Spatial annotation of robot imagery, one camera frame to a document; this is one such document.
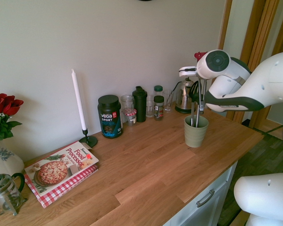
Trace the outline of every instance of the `black candlestick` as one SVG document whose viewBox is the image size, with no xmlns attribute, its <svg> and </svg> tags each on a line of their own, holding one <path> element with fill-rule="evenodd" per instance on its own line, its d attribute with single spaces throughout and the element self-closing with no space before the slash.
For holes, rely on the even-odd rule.
<svg viewBox="0 0 283 226">
<path fill-rule="evenodd" d="M 81 143 L 86 143 L 89 147 L 93 147 L 97 144 L 98 140 L 96 137 L 93 136 L 87 136 L 88 134 L 88 129 L 86 130 L 82 130 L 83 134 L 85 135 L 85 137 L 83 137 L 82 139 L 80 139 L 79 141 Z"/>
</svg>

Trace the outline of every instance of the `green cup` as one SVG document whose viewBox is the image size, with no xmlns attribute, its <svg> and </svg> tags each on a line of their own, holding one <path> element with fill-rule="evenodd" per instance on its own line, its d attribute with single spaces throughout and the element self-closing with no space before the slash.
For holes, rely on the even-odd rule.
<svg viewBox="0 0 283 226">
<path fill-rule="evenodd" d="M 185 143 L 189 147 L 200 147 L 204 136 L 207 132 L 208 120 L 205 117 L 199 116 L 198 127 L 191 126 L 191 116 L 187 116 L 184 119 L 184 138 Z"/>
</svg>

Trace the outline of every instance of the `wooden countertop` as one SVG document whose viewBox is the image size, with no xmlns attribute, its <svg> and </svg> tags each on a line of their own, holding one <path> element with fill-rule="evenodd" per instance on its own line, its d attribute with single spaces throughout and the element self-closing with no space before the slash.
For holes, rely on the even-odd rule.
<svg viewBox="0 0 283 226">
<path fill-rule="evenodd" d="M 162 121 L 124 126 L 115 139 L 95 134 L 98 172 L 45 209 L 25 185 L 28 201 L 17 216 L 1 215 L 0 226 L 163 225 L 263 137 L 206 110 L 202 146 L 190 148 L 184 142 L 186 116 L 173 109 Z"/>
</svg>

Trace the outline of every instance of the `drawer handle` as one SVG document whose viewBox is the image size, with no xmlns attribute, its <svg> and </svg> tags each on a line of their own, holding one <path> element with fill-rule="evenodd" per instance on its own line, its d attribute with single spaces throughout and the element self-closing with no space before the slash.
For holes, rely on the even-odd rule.
<svg viewBox="0 0 283 226">
<path fill-rule="evenodd" d="M 205 200 L 205 201 L 203 201 L 203 202 L 200 202 L 200 201 L 198 201 L 196 204 L 197 204 L 197 208 L 199 208 L 200 206 L 203 206 L 204 204 L 206 204 L 212 197 L 213 197 L 213 195 L 214 195 L 214 193 L 215 193 L 215 191 L 214 190 L 210 190 L 209 191 L 209 197 Z"/>
</svg>

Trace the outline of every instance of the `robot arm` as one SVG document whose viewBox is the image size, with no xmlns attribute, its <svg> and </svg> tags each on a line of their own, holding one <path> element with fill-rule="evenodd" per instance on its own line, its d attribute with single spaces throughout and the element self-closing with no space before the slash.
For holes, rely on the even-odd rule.
<svg viewBox="0 0 283 226">
<path fill-rule="evenodd" d="M 283 102 L 283 53 L 263 61 L 252 74 L 222 50 L 197 63 L 202 79 L 216 78 L 205 94 L 217 112 L 257 111 Z M 251 213 L 247 226 L 283 226 L 283 173 L 241 177 L 234 187 L 238 205 Z"/>
<path fill-rule="evenodd" d="M 237 59 L 213 50 L 197 63 L 196 74 L 205 80 L 216 78 L 205 103 L 217 112 L 258 111 L 283 102 L 283 53 L 263 61 L 250 74 Z"/>
</svg>

